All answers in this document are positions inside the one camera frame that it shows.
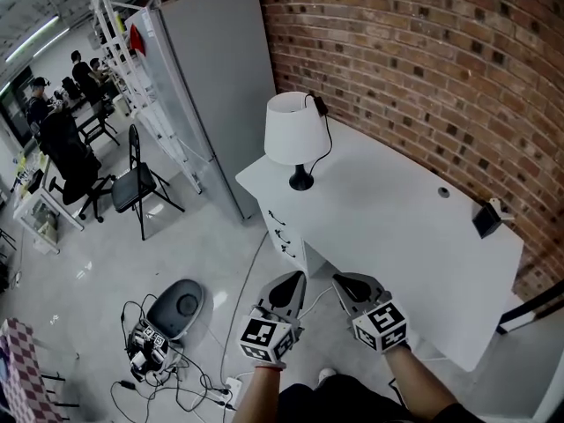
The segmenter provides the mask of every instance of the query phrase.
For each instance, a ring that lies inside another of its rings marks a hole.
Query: white wall
[[[62,84],[63,78],[72,78],[71,53],[73,51],[78,50],[82,55],[82,60],[87,64],[92,58],[102,56],[101,48],[93,50],[90,45],[88,34],[92,31],[89,22],[70,30],[29,64],[35,77],[44,77],[51,82],[51,87],[47,89],[49,96]]]
[[[7,196],[16,178],[17,167],[13,159],[20,150],[12,141],[9,130],[0,116],[0,190]]]

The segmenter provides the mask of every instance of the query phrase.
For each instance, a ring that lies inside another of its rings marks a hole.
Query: black office chair
[[[43,120],[39,129],[37,138],[41,151],[51,158],[65,180],[64,188],[61,188],[54,177],[48,190],[58,189],[63,194],[65,205],[74,204],[81,197],[88,196],[78,217],[86,219],[85,210],[92,204],[94,217],[98,222],[104,222],[104,218],[98,215],[98,199],[111,193],[111,189],[104,189],[104,185],[115,177],[98,177],[101,163],[94,156],[92,148],[81,141],[74,118],[66,111],[53,113]]]
[[[63,78],[63,88],[72,100],[79,100],[82,97],[82,93],[78,90],[76,83],[70,77]]]
[[[165,193],[161,195],[157,191],[157,183],[153,177],[156,177]],[[135,124],[130,126],[130,170],[127,174],[123,175],[114,182],[112,185],[112,200],[114,201],[115,210],[118,213],[123,213],[129,208],[133,208],[141,224],[141,239],[145,241],[145,227],[143,224],[143,198],[151,193],[156,194],[158,197],[167,201],[174,208],[181,212],[184,209],[175,204],[168,197],[167,189],[170,183],[165,181],[162,177],[155,174],[146,163],[141,161],[141,146],[139,145],[139,134]]]

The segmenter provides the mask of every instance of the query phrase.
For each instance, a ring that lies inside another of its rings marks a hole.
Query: white table lamp
[[[304,164],[317,160],[329,149],[329,135],[312,97],[293,92],[268,101],[264,151],[272,161],[295,166],[290,177],[293,189],[311,188],[314,178]]]

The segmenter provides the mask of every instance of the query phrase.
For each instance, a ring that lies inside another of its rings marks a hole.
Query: lamp base
[[[303,165],[296,165],[296,171],[290,177],[290,186],[297,191],[310,189],[314,184],[314,177],[306,172]]]

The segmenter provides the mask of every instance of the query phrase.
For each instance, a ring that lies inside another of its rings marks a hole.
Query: lamp shade
[[[313,99],[305,93],[282,93],[266,105],[266,155],[283,165],[303,165],[322,157],[330,148],[325,122]]]

